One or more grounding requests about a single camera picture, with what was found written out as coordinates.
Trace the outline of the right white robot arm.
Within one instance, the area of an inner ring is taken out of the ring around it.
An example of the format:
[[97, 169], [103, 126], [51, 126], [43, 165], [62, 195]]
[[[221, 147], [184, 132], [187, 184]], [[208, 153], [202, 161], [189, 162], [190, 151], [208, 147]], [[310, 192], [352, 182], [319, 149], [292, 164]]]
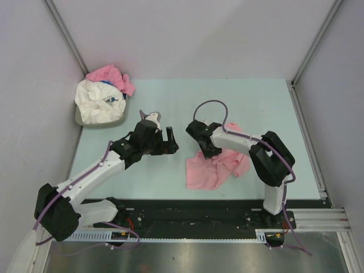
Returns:
[[287, 184], [296, 180], [293, 171], [295, 158], [275, 132], [246, 135], [228, 129], [224, 124], [213, 122], [207, 125], [195, 119], [187, 126], [186, 132], [198, 143], [205, 160], [216, 159], [225, 151], [250, 158], [264, 183], [262, 221], [268, 228], [276, 228], [282, 223]]

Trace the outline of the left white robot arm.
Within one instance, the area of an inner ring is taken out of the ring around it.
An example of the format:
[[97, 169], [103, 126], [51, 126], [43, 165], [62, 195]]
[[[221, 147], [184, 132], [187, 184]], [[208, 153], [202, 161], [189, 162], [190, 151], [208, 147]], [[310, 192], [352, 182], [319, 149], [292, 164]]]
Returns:
[[57, 186], [43, 185], [38, 192], [34, 229], [42, 226], [52, 238], [63, 241], [78, 228], [108, 222], [117, 228], [126, 220], [121, 203], [114, 197], [84, 203], [87, 196], [113, 176], [127, 170], [145, 155], [169, 155], [179, 149], [173, 128], [167, 139], [158, 123], [143, 119], [123, 138], [110, 141], [102, 157], [78, 175]]

